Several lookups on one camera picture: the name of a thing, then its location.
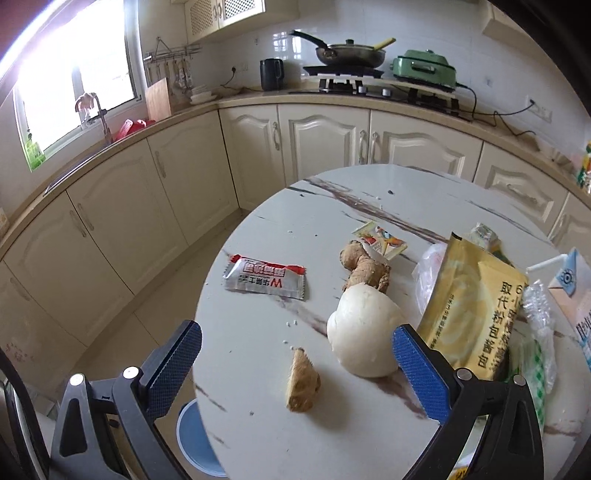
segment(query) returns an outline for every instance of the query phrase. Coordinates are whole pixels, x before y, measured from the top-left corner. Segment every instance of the faucet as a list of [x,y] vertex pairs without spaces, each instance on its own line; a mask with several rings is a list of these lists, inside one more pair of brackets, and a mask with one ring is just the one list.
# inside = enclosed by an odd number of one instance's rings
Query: faucet
[[[109,146],[113,143],[113,136],[111,135],[111,131],[109,130],[109,127],[107,126],[107,122],[105,120],[107,110],[104,110],[100,107],[98,95],[95,92],[84,92],[76,99],[76,103],[74,104],[74,110],[78,113],[80,112],[80,109],[83,109],[86,111],[86,115],[88,115],[88,110],[95,107],[95,100],[96,106],[99,109],[98,116],[100,118],[101,123],[103,124],[103,136],[105,139],[105,144],[106,146]],[[92,118],[88,120],[86,120],[85,118],[85,121],[88,121],[89,124],[92,124],[94,122]]]

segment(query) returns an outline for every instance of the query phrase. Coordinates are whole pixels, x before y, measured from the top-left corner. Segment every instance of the white tile wall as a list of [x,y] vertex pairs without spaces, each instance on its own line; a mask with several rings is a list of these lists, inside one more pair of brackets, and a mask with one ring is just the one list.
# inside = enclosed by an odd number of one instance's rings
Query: white tile wall
[[[280,57],[286,74],[297,79],[304,65],[320,64],[315,46],[286,36],[293,28],[316,35],[327,43],[374,44],[387,37],[397,42],[387,48],[387,68],[407,49],[430,48],[445,55],[457,69],[458,81],[477,92],[483,105],[512,112],[532,96],[553,111],[551,124],[525,112],[512,119],[519,128],[531,128],[567,153],[582,148],[589,116],[560,71],[520,51],[482,35],[478,5],[458,0],[299,0],[300,18],[263,28],[220,44],[205,44],[207,55],[193,62],[196,72],[208,72],[216,83],[227,81],[232,66],[247,62],[230,85],[259,84],[259,61]],[[471,94],[466,92],[466,99]]]

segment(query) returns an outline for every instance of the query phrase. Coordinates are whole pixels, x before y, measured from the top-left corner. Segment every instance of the condiment packet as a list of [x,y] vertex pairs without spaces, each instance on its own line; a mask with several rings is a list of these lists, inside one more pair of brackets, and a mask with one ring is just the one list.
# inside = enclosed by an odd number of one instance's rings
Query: condiment packet
[[396,255],[404,252],[408,246],[403,240],[390,235],[374,220],[359,227],[353,231],[353,234],[377,253],[383,255],[386,260],[392,260]]
[[253,291],[302,300],[305,273],[306,269],[298,265],[279,265],[234,255],[223,278],[228,290]]

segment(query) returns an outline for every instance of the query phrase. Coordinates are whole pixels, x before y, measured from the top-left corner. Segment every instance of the food wrapper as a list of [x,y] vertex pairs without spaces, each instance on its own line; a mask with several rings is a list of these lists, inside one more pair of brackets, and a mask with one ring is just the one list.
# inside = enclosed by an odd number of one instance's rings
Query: food wrapper
[[408,246],[406,242],[390,235],[374,220],[370,220],[355,230],[353,234],[377,253],[383,255],[386,260],[392,260]]
[[228,290],[253,291],[302,300],[305,273],[306,269],[298,265],[279,265],[234,255],[223,278]]
[[452,234],[418,334],[454,369],[492,380],[526,283],[523,273]]

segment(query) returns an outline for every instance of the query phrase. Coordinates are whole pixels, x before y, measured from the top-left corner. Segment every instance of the stacked plates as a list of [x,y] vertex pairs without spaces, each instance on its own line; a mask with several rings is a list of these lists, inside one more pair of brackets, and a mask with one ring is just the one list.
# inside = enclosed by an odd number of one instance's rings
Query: stacked plates
[[207,85],[198,85],[191,90],[191,105],[210,102],[215,97],[212,91],[207,89]]

